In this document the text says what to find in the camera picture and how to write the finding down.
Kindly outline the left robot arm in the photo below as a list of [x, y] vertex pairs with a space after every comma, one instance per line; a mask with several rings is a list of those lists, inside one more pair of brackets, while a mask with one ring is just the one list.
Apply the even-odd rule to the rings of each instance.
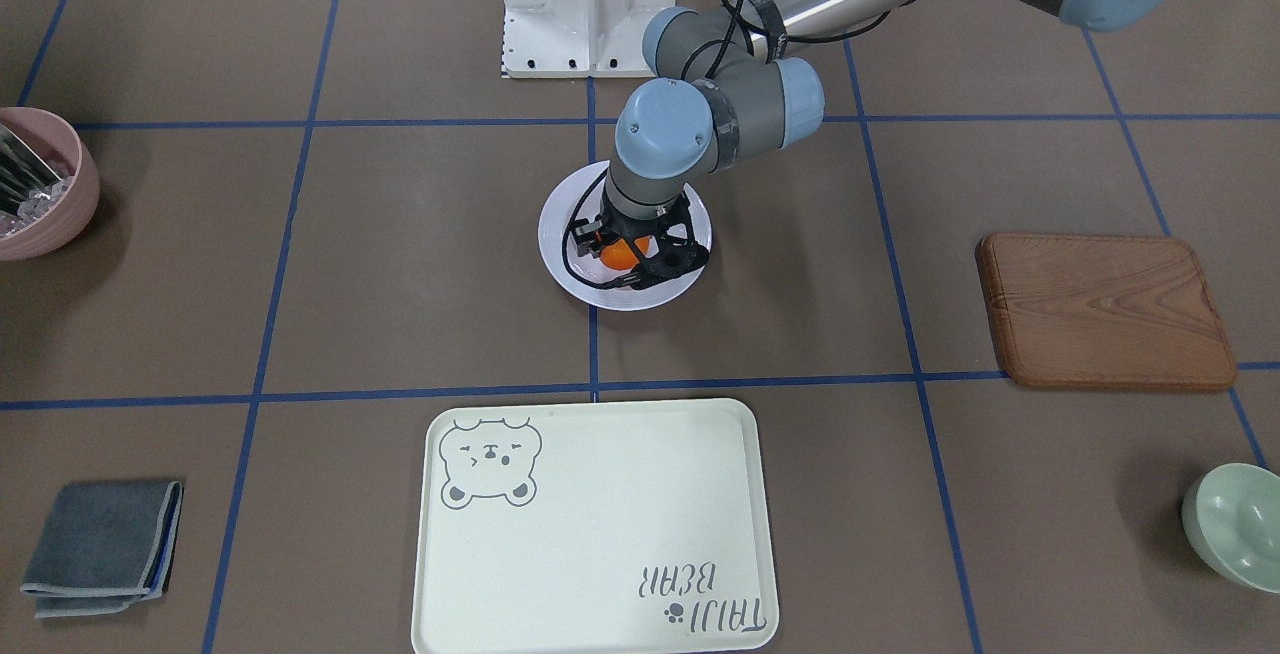
[[[719, 0], [668, 6], [646, 22], [652, 81], [630, 95], [614, 154], [558, 218], [549, 271], [577, 297], [691, 282], [710, 259], [692, 218], [695, 177], [781, 151], [814, 134], [826, 93], [806, 45], [846, 42], [922, 0]], [[1165, 0], [1012, 0], [1066, 26], [1116, 31]]]

